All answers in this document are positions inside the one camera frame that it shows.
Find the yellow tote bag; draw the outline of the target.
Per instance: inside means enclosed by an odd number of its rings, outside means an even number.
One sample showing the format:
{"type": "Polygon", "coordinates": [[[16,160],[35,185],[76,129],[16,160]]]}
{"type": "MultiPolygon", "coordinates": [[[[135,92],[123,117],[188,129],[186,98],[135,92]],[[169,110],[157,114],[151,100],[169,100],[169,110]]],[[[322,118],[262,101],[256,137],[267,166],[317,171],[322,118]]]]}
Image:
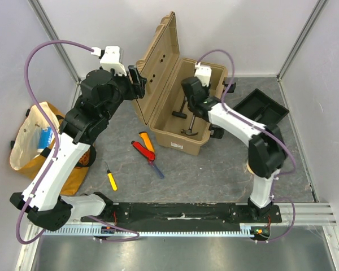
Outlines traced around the yellow tote bag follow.
{"type": "MultiPolygon", "coordinates": [[[[11,168],[33,180],[44,164],[51,151],[53,143],[47,149],[38,150],[40,130],[49,127],[37,106],[32,106],[26,112],[26,119],[21,125],[14,141],[11,142],[10,166],[11,168]]],[[[75,168],[70,173],[60,195],[74,196],[82,185],[84,178],[97,156],[94,146],[83,154],[75,168]]]]}

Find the round yellow sponge disc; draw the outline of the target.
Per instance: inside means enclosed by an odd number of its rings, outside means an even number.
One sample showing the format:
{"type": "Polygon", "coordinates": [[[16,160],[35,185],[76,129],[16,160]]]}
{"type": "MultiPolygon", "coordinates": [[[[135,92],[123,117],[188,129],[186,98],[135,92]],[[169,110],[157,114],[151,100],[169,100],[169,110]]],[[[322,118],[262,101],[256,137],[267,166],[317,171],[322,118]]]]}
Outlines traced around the round yellow sponge disc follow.
{"type": "Polygon", "coordinates": [[[249,171],[251,174],[254,175],[255,173],[254,173],[253,170],[250,168],[249,164],[246,164],[246,166],[247,166],[248,171],[249,171]]]}

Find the black toolbox tray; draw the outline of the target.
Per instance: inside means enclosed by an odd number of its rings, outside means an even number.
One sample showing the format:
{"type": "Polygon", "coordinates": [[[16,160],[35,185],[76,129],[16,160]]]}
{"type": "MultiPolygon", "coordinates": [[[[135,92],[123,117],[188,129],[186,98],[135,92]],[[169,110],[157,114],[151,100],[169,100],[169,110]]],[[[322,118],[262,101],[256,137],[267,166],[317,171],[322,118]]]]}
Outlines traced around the black toolbox tray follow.
{"type": "Polygon", "coordinates": [[[265,125],[278,124],[289,110],[259,89],[253,90],[233,109],[250,120],[265,125]]]}

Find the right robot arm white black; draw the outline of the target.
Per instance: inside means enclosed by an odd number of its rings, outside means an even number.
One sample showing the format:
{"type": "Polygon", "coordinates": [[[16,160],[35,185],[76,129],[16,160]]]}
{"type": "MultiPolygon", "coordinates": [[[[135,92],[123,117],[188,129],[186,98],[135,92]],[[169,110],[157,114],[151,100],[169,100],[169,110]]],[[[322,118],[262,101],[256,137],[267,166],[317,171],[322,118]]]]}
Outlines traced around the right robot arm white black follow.
{"type": "Polygon", "coordinates": [[[211,96],[197,77],[181,81],[188,109],[198,118],[217,125],[237,137],[248,148],[248,164],[254,173],[253,190],[248,199],[247,215],[261,222],[273,203],[273,181],[287,158],[285,145],[277,125],[256,123],[211,96]]]}

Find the orange utility knife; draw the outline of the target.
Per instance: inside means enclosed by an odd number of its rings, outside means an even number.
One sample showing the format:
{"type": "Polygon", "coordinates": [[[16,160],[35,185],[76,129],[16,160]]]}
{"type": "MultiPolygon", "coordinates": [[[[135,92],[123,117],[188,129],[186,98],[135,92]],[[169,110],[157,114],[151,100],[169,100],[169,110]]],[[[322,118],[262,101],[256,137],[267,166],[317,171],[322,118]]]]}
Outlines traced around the orange utility knife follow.
{"type": "Polygon", "coordinates": [[[147,133],[147,132],[139,132],[138,135],[142,138],[142,140],[143,140],[143,142],[144,142],[144,144],[145,144],[145,147],[146,147],[149,151],[155,153],[153,144],[152,144],[152,142],[151,142],[151,139],[150,139],[148,133],[147,133]]]}

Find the black mallet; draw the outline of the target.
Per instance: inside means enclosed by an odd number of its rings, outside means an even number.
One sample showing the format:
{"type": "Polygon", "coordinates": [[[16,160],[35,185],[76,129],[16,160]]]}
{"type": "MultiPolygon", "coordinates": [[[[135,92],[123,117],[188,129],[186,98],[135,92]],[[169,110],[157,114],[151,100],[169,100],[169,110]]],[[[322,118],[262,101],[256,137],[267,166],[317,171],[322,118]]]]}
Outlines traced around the black mallet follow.
{"type": "Polygon", "coordinates": [[[172,116],[178,117],[178,118],[181,118],[181,119],[186,119],[187,114],[183,113],[183,109],[184,109],[185,104],[186,104],[186,97],[184,97],[184,99],[183,99],[180,110],[179,111],[173,111],[172,116]]]}

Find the blue white packet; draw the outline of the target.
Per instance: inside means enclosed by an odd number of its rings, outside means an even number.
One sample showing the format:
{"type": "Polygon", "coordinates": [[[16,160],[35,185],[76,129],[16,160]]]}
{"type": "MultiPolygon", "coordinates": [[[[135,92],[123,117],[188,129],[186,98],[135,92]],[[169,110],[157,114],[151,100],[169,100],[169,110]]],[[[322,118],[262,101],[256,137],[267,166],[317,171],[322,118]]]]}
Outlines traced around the blue white packet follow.
{"type": "Polygon", "coordinates": [[[39,141],[37,151],[39,153],[43,152],[43,150],[50,146],[54,139],[54,133],[50,126],[46,128],[41,128],[39,130],[39,141]]]}

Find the red utility knife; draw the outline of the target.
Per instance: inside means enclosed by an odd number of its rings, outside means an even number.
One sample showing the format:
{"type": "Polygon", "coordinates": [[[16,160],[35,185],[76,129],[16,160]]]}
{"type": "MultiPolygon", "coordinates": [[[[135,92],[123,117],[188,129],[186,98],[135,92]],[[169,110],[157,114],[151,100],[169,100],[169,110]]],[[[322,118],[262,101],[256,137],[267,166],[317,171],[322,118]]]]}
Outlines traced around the red utility knife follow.
{"type": "Polygon", "coordinates": [[[143,156],[147,159],[147,161],[154,161],[155,154],[144,147],[141,143],[137,141],[132,141],[131,145],[143,156]]]}

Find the blue handle screwdriver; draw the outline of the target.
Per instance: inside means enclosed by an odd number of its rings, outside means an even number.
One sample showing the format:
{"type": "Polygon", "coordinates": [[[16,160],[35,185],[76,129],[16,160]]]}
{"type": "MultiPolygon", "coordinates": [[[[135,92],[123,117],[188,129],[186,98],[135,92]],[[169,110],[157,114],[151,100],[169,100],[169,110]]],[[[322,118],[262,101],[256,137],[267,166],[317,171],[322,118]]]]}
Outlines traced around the blue handle screwdriver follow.
{"type": "Polygon", "coordinates": [[[149,161],[149,164],[153,168],[153,170],[156,172],[156,174],[159,176],[160,179],[164,179],[164,174],[161,172],[161,170],[156,166],[154,161],[149,161]]]}

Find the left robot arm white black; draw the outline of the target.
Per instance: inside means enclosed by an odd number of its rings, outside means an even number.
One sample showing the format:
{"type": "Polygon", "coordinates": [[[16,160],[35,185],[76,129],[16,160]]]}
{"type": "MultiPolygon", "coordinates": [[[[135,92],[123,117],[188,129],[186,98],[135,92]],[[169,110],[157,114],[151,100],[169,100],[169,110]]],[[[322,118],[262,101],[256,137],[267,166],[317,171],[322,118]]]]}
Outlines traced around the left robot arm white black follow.
{"type": "Polygon", "coordinates": [[[33,182],[22,193],[13,193],[10,202],[26,213],[36,226],[56,231],[68,220],[95,216],[111,219],[111,201],[102,193],[63,196],[62,187],[80,158],[91,149],[97,137],[125,100],[143,98],[146,78],[130,65],[125,76],[114,69],[93,70],[80,84],[81,95],[63,119],[58,139],[33,182]]]}

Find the claw hammer black handle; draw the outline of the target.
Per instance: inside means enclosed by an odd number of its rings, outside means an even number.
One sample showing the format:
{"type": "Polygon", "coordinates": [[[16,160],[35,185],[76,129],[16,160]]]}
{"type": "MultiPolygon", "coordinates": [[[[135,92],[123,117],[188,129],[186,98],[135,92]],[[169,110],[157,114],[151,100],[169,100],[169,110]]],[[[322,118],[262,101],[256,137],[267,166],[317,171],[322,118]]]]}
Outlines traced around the claw hammer black handle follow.
{"type": "Polygon", "coordinates": [[[195,118],[196,118],[196,116],[193,115],[191,122],[190,122],[190,125],[189,125],[189,128],[188,129],[182,129],[181,130],[182,134],[184,134],[186,136],[196,136],[198,134],[198,132],[193,132],[193,126],[194,126],[195,118]]]}

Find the tan plastic toolbox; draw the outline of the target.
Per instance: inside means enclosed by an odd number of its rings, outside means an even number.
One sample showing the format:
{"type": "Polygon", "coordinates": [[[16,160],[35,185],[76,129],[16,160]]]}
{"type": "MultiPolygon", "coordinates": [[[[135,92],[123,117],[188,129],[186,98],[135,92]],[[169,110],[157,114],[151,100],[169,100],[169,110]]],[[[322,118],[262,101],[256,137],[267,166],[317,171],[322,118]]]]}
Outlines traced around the tan plastic toolbox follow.
{"type": "Polygon", "coordinates": [[[181,133],[188,129],[193,114],[184,109],[186,119],[172,116],[184,99],[181,81],[194,76],[196,60],[180,57],[176,15],[170,12],[157,26],[154,37],[136,62],[140,75],[147,79],[145,96],[132,102],[138,118],[154,133],[157,143],[187,154],[198,155],[210,138],[210,123],[196,119],[195,136],[181,133]]]}

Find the yellow handle screwdriver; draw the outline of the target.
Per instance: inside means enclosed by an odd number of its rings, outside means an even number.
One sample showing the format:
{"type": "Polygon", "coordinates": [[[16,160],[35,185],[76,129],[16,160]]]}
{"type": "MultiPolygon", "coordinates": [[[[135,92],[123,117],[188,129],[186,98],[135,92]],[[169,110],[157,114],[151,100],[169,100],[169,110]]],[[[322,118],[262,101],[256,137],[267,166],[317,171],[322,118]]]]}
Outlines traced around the yellow handle screwdriver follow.
{"type": "Polygon", "coordinates": [[[108,164],[105,163],[105,165],[106,165],[107,177],[108,177],[108,180],[110,182],[110,185],[111,185],[113,191],[117,191],[118,190],[118,186],[117,186],[116,181],[115,181],[115,179],[114,179],[114,177],[112,175],[112,172],[110,171],[110,169],[108,167],[108,164]]]}

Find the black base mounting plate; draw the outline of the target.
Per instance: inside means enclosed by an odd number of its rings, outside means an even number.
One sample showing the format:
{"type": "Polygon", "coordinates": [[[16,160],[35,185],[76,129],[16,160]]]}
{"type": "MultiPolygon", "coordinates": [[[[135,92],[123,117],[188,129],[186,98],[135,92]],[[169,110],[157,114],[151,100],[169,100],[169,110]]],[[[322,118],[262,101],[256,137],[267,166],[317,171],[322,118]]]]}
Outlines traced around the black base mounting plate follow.
{"type": "Polygon", "coordinates": [[[236,203],[111,203],[97,216],[105,222],[133,224],[171,220],[228,221],[234,223],[281,223],[280,208],[270,204],[264,211],[236,203]]]}

